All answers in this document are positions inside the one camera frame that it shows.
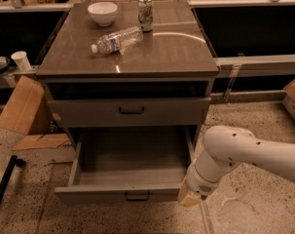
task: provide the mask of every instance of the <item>clear bottle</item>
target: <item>clear bottle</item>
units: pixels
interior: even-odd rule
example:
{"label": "clear bottle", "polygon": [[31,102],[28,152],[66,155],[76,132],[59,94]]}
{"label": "clear bottle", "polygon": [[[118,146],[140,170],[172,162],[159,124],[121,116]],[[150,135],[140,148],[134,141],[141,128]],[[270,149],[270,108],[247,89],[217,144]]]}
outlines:
{"label": "clear bottle", "polygon": [[133,26],[109,35],[103,35],[91,45],[94,53],[110,54],[140,43],[143,32],[140,27]]}

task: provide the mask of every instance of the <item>concrete floor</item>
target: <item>concrete floor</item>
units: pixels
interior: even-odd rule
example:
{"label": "concrete floor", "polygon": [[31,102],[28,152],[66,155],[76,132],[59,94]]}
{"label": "concrete floor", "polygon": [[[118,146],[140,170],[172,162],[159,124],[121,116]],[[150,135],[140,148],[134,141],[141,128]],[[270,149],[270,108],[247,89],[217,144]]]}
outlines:
{"label": "concrete floor", "polygon": [[[280,101],[213,104],[202,131],[219,124],[295,143],[295,123]],[[0,179],[22,138],[0,129]],[[71,164],[48,164],[38,152],[15,153],[27,165],[14,169],[1,203],[1,234],[295,233],[295,184],[250,165],[225,175],[206,201],[189,209],[176,202],[67,206],[54,188],[66,185]]]}

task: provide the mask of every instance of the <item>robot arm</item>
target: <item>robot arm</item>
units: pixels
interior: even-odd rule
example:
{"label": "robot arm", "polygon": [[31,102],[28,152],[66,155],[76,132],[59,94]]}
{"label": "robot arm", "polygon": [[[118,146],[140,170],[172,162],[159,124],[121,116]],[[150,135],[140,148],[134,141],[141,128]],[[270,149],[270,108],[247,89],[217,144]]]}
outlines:
{"label": "robot arm", "polygon": [[199,203],[240,163],[295,182],[295,144],[259,139],[247,129],[215,126],[205,132],[203,146],[204,151],[187,170],[178,195],[180,205]]}

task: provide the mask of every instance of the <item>bowl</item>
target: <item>bowl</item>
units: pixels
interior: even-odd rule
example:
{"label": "bowl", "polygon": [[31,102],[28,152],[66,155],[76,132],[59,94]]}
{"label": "bowl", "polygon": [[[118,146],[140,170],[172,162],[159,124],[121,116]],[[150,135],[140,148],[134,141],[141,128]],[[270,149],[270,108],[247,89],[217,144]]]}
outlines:
{"label": "bowl", "polygon": [[88,12],[99,26],[108,26],[116,18],[118,6],[110,2],[98,2],[88,6]]}

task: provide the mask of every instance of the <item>cup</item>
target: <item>cup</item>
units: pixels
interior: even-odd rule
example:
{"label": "cup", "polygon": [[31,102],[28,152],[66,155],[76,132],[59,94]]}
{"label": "cup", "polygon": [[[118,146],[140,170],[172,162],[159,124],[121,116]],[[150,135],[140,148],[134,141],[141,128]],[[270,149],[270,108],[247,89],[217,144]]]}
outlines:
{"label": "cup", "polygon": [[29,63],[27,53],[25,51],[18,51],[11,55],[12,60],[18,65],[20,71],[31,70],[31,65]]}

